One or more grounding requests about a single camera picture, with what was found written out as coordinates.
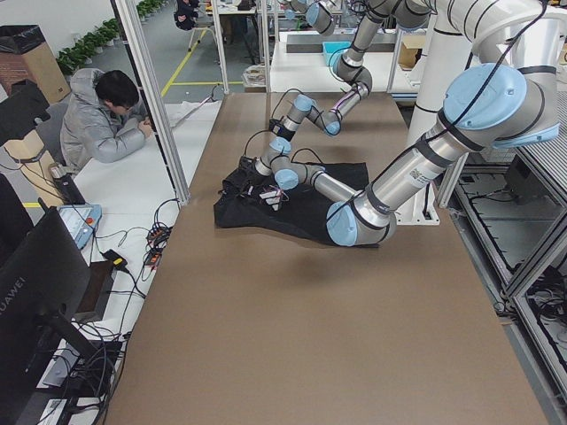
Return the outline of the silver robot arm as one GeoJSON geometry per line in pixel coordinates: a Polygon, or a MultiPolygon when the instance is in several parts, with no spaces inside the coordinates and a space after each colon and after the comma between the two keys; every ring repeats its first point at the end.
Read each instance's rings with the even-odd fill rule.
{"type": "Polygon", "coordinates": [[[291,144],[282,137],[253,161],[244,187],[257,186],[269,175],[283,190],[307,183],[332,202],[326,229],[334,243],[381,243],[396,228],[396,210],[462,155],[488,146],[517,147],[557,137],[556,94],[553,66],[475,66],[449,85],[433,127],[365,189],[347,186],[322,166],[291,162],[291,144]]]}
{"type": "Polygon", "coordinates": [[[416,30],[431,14],[431,8],[418,1],[360,1],[354,9],[359,18],[353,39],[347,48],[332,54],[329,62],[333,76],[346,84],[348,90],[327,111],[300,91],[285,115],[270,119],[268,129],[273,134],[290,141],[302,121],[309,120],[326,135],[337,135],[343,118],[373,89],[373,77],[363,65],[363,59],[384,21],[393,17],[400,27],[416,30]]]}

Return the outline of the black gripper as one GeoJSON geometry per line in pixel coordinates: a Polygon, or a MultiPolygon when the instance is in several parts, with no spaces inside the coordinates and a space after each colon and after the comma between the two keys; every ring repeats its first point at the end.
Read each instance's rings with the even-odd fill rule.
{"type": "Polygon", "coordinates": [[[260,182],[260,174],[256,170],[256,159],[241,157],[237,168],[237,186],[249,189],[260,182]]]}
{"type": "Polygon", "coordinates": [[[278,137],[284,139],[289,138],[289,131],[284,126],[283,122],[279,119],[270,118],[268,123],[268,130],[278,137]]]}

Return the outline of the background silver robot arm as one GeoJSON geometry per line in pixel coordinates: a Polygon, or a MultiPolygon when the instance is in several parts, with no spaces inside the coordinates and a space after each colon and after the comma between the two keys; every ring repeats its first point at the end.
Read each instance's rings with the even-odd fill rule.
{"type": "Polygon", "coordinates": [[[287,19],[303,15],[307,24],[320,35],[331,35],[335,29],[335,21],[331,13],[333,1],[285,0],[278,2],[287,19]]]}

